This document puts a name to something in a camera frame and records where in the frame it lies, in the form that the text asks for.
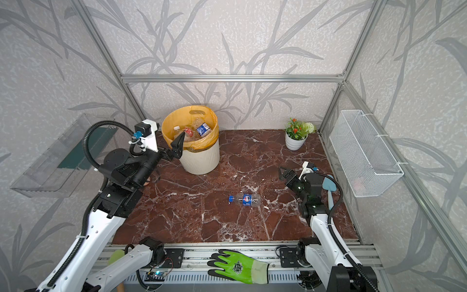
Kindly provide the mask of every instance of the green glove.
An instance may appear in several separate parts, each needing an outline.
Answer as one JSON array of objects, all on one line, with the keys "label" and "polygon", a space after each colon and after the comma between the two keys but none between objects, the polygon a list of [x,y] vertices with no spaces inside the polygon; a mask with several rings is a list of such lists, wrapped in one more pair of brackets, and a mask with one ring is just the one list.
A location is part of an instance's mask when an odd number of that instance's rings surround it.
[{"label": "green glove", "polygon": [[211,258],[214,260],[209,261],[208,266],[223,269],[209,270],[207,273],[211,276],[237,280],[246,284],[268,283],[268,263],[228,249],[219,249],[219,253],[212,254]]}]

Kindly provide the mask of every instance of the gray wall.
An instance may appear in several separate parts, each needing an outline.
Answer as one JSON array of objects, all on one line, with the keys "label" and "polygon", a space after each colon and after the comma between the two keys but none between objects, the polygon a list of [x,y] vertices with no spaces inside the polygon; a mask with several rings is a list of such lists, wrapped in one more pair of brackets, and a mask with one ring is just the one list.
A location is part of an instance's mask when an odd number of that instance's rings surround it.
[{"label": "gray wall", "polygon": [[[386,5],[350,77],[433,198],[467,238],[467,2]],[[353,109],[345,95],[337,113]],[[344,174],[339,171],[341,180]],[[467,280],[405,185],[347,207],[365,243],[374,243],[395,291],[467,291]]]},{"label": "gray wall", "polygon": [[[0,1],[0,287],[36,287],[79,233],[102,176],[66,199],[27,198],[10,185],[82,114],[135,124],[105,61],[68,1]],[[118,133],[109,147],[124,145]]]},{"label": "gray wall", "polygon": [[[125,74],[339,74],[373,0],[86,0]],[[205,104],[226,129],[320,123],[335,84],[132,84],[157,121]]]}]

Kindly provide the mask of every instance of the trash can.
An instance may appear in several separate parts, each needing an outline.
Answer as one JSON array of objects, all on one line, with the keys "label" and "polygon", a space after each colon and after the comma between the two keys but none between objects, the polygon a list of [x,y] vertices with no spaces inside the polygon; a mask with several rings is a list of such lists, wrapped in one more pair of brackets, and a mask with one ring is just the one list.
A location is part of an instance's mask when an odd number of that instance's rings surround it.
[{"label": "trash can", "polygon": [[187,172],[199,175],[211,172],[219,164],[219,124],[216,114],[205,106],[182,107],[165,118],[161,131],[170,147],[175,136],[174,127],[191,125],[196,118],[204,119],[212,132],[200,140],[183,143],[180,162]]}]

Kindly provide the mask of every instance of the plastic bottle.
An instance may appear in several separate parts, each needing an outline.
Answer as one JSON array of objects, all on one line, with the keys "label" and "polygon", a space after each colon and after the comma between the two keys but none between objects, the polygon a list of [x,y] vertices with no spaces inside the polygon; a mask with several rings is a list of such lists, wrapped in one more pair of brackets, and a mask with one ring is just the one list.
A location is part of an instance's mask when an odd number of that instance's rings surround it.
[{"label": "plastic bottle", "polygon": [[201,138],[206,137],[212,132],[211,128],[205,123],[202,118],[196,118],[193,121],[193,129],[195,129]]},{"label": "plastic bottle", "polygon": [[261,204],[261,198],[257,193],[239,193],[229,196],[229,204],[258,207]]},{"label": "plastic bottle", "polygon": [[183,142],[193,141],[193,130],[192,129],[185,127],[183,130],[181,130],[180,126],[175,126],[174,131],[175,131],[174,139],[177,138],[177,136],[180,135],[182,132],[185,132],[185,138],[183,139]]}]

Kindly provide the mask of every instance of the marble floor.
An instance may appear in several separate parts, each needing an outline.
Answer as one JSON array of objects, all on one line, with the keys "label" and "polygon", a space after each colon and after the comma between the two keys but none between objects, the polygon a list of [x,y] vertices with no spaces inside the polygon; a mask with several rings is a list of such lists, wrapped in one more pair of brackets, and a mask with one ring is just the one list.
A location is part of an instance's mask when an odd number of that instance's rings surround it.
[{"label": "marble floor", "polygon": [[[185,172],[180,162],[161,161],[144,188],[144,195],[121,226],[113,244],[138,243],[151,236],[167,243],[298,240],[311,236],[300,218],[293,193],[278,179],[278,166],[299,173],[303,161],[332,174],[317,134],[298,151],[285,147],[283,130],[226,130],[219,134],[220,163],[210,173]],[[158,144],[167,147],[161,136]],[[260,195],[259,207],[229,204],[228,196],[242,189]],[[333,194],[334,201],[338,195]],[[327,192],[323,190],[327,204]],[[344,204],[334,215],[344,239],[357,234]]]}]

